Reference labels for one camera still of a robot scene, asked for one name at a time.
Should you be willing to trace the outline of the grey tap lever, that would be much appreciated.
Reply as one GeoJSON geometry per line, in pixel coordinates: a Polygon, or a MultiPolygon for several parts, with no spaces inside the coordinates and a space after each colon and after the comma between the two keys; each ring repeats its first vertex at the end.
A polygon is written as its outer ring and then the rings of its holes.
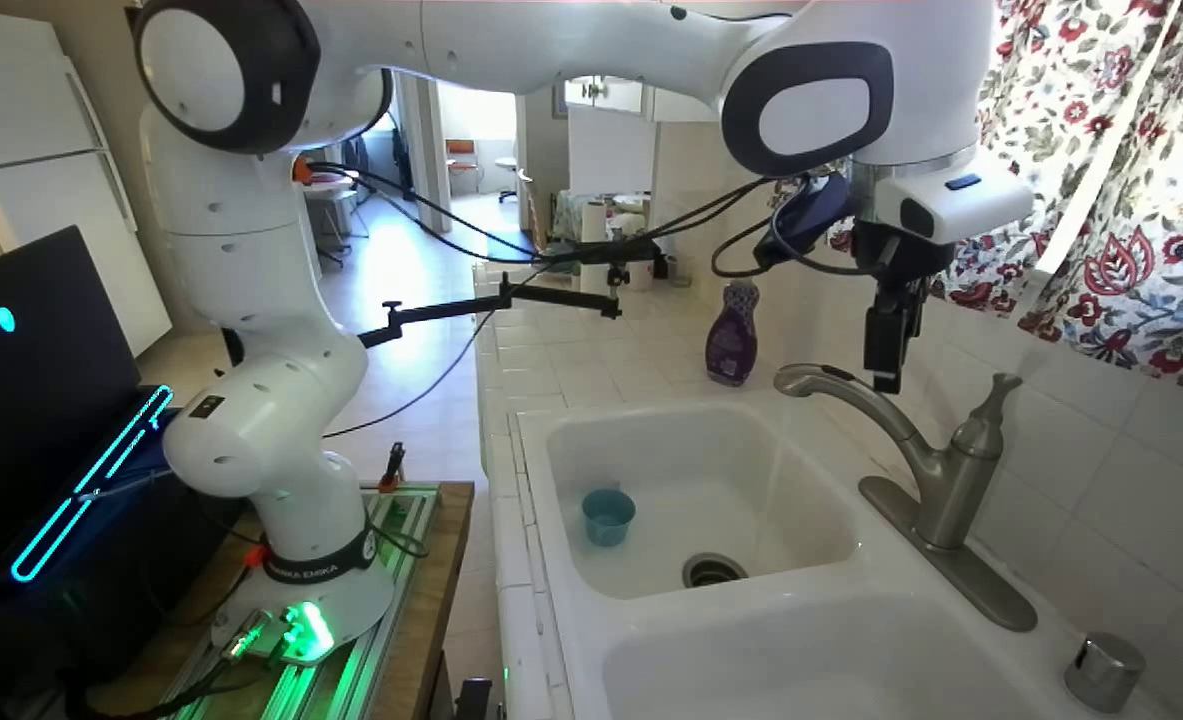
{"type": "Polygon", "coordinates": [[[967,456],[998,461],[1003,454],[1004,402],[1022,384],[1011,372],[995,372],[987,397],[958,424],[951,437],[952,450],[967,456]]]}

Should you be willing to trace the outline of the grey metal tap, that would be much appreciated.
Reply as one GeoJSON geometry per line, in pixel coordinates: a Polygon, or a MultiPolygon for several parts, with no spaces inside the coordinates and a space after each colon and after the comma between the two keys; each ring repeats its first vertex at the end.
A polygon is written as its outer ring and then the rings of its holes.
{"type": "Polygon", "coordinates": [[[870,383],[838,367],[799,363],[778,369],[774,385],[788,397],[827,395],[875,424],[901,452],[917,497],[885,476],[865,476],[859,492],[984,618],[1010,633],[1032,633],[1037,614],[1029,601],[967,547],[967,536],[993,484],[998,461],[967,456],[951,442],[937,448],[911,419],[870,383]]]}

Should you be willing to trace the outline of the purple bottle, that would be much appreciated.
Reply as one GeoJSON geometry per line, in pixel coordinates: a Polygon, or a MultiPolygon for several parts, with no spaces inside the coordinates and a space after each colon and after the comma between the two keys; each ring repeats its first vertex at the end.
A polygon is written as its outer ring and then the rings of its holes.
{"type": "Polygon", "coordinates": [[[707,377],[741,387],[756,364],[757,333],[754,322],[759,288],[750,278],[733,279],[722,292],[722,309],[707,332],[704,359],[707,377]]]}

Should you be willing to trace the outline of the floral curtain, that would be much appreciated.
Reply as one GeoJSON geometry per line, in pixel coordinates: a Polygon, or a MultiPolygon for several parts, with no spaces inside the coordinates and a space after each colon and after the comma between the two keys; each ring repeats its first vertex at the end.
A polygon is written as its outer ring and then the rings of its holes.
{"type": "Polygon", "coordinates": [[[993,4],[981,142],[1034,210],[930,293],[1183,387],[1183,0],[993,4]]]}

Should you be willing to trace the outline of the white sink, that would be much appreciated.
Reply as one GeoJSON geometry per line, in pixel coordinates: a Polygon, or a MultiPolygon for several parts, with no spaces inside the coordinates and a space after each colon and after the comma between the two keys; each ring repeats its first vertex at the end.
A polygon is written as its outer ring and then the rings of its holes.
{"type": "Polygon", "coordinates": [[[574,720],[1171,720],[1065,689],[1075,635],[985,620],[860,495],[825,413],[775,393],[522,413],[574,720]],[[636,502],[592,546],[581,502],[636,502]]]}

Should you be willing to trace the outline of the paper towel roll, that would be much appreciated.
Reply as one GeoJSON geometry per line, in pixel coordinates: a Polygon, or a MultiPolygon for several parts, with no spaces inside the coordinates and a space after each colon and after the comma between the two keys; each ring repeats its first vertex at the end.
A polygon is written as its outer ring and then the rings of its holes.
{"type": "MultiPolygon", "coordinates": [[[[581,236],[578,241],[583,246],[597,249],[599,245],[608,244],[608,227],[606,227],[605,201],[594,199],[582,206],[581,236]]],[[[595,293],[595,296],[609,296],[608,264],[583,260],[578,262],[578,291],[595,293]]]]}

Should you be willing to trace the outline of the blue cup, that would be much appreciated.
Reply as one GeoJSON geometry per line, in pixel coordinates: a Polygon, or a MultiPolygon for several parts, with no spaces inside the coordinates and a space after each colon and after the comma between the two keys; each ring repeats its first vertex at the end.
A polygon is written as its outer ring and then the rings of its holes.
{"type": "Polygon", "coordinates": [[[626,541],[629,525],[635,520],[636,502],[619,488],[588,492],[581,502],[586,519],[586,537],[592,546],[610,549],[626,541]]]}

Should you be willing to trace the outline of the orange chair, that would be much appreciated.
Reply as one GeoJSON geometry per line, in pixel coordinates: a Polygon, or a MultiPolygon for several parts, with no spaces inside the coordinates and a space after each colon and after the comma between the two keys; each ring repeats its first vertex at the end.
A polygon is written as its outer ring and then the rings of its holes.
{"type": "Polygon", "coordinates": [[[480,150],[478,150],[476,140],[446,140],[445,158],[451,196],[478,195],[478,193],[481,193],[483,168],[480,164],[480,150]]]}

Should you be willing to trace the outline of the silver round cap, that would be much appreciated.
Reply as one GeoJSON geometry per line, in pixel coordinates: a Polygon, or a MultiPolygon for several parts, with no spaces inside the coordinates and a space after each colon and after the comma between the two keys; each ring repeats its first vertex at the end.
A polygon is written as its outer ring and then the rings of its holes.
{"type": "Polygon", "coordinates": [[[1121,635],[1086,633],[1065,666],[1065,689],[1090,711],[1117,715],[1125,711],[1132,692],[1148,670],[1148,659],[1121,635]]]}

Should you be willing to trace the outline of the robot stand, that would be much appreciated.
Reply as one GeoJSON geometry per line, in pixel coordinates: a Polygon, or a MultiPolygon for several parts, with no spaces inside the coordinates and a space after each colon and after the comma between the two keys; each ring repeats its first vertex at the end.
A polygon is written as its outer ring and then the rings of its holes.
{"type": "MultiPolygon", "coordinates": [[[[468,541],[472,484],[405,484],[390,495],[371,497],[387,532],[422,544],[416,559],[384,550],[396,597],[370,633],[344,641],[321,664],[277,666],[257,657],[230,667],[215,687],[235,687],[199,698],[170,720],[428,720],[454,716],[454,689],[442,642],[448,630],[460,565],[468,541]]],[[[193,620],[213,607],[243,570],[251,544],[226,536],[177,607],[193,620]]],[[[88,689],[88,703],[106,715],[129,715],[162,705],[198,683],[216,664],[203,625],[162,625],[129,669],[88,689]]]]}

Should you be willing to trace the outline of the white refrigerator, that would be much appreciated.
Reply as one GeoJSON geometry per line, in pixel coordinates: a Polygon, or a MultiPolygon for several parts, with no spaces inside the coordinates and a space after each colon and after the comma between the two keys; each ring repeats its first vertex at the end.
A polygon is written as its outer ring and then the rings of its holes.
{"type": "Polygon", "coordinates": [[[91,97],[50,22],[0,14],[0,255],[67,225],[143,353],[172,322],[91,97]]]}

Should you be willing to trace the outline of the black laptop with blue lights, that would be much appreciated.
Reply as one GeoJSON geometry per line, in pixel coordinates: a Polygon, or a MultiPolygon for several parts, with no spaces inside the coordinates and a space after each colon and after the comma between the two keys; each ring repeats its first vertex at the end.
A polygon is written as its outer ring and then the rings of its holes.
{"type": "Polygon", "coordinates": [[[123,674],[238,518],[172,474],[172,388],[142,378],[75,225],[0,257],[0,720],[123,674]]]}

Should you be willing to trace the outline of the white wall cabinet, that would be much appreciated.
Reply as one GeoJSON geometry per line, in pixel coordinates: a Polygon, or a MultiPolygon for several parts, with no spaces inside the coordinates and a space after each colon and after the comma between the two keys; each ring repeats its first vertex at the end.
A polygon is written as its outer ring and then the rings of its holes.
{"type": "Polygon", "coordinates": [[[613,76],[581,76],[563,83],[563,99],[569,109],[623,113],[651,122],[649,87],[636,79],[613,76]]]}

